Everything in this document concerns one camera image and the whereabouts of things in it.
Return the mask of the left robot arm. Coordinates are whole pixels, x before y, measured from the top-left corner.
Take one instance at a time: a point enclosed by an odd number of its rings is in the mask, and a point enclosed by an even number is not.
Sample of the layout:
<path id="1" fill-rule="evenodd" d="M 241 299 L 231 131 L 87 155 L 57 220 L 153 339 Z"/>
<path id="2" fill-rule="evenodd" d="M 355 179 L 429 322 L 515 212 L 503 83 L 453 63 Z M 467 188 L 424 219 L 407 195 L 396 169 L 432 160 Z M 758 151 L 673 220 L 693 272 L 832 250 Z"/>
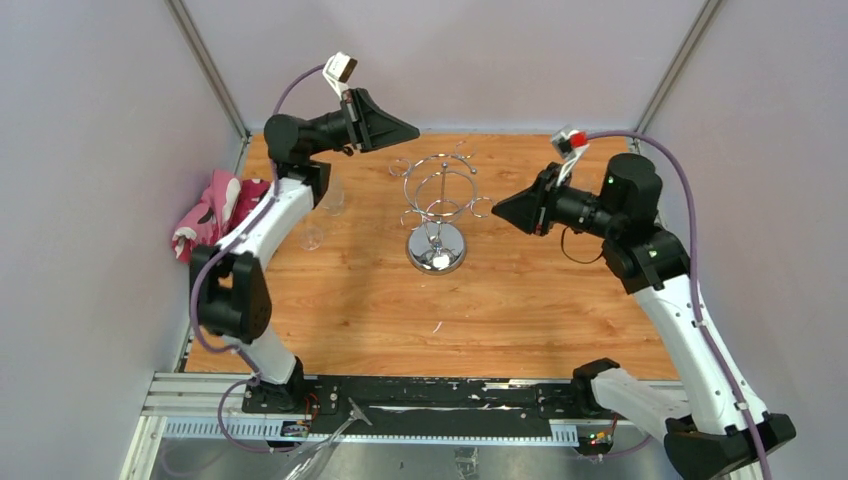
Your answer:
<path id="1" fill-rule="evenodd" d="M 325 197 L 332 167 L 327 151 L 351 156 L 419 138 L 412 124 L 386 112 L 365 88 L 342 92 L 338 110 L 303 119 L 275 113 L 264 138 L 274 180 L 247 218 L 190 257 L 189 316 L 197 343 L 234 352 L 252 370 L 250 390 L 271 408 L 298 411 L 307 398 L 302 361 L 270 325 L 267 264 L 293 227 Z"/>

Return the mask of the chrome wine glass rack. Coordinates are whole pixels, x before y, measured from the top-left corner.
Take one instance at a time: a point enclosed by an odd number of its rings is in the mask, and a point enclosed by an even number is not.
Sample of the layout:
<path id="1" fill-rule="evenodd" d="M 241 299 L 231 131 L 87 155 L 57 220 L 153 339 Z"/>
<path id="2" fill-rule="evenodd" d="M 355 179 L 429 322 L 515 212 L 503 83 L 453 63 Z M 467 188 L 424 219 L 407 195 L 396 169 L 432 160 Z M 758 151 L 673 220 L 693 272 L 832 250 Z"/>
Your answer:
<path id="1" fill-rule="evenodd" d="M 409 229 L 406 257 L 424 274 L 446 275 L 460 267 L 468 241 L 459 221 L 490 216 L 494 199 L 480 193 L 479 169 L 472 164 L 475 154 L 462 140 L 451 151 L 417 160 L 398 158 L 388 167 L 391 176 L 402 180 L 406 209 L 400 224 Z"/>

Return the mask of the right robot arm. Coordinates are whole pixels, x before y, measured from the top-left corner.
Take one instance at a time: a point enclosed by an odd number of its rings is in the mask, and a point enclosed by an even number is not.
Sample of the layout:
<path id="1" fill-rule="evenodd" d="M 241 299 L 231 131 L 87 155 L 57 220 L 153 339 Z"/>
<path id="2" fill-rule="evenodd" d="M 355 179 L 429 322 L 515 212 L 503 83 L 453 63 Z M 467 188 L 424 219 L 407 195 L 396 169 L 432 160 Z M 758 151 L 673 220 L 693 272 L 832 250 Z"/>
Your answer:
<path id="1" fill-rule="evenodd" d="M 495 216 L 526 234 L 562 225 L 598 237 L 607 268 L 653 323 L 685 396 L 676 399 L 602 358 L 578 367 L 571 403 L 584 417 L 614 413 L 661 443 L 685 479 L 766 479 L 767 456 L 796 435 L 745 382 L 699 293 L 692 249 L 656 220 L 662 180 L 647 158 L 613 156 L 598 193 L 548 165 L 533 184 L 496 203 Z"/>

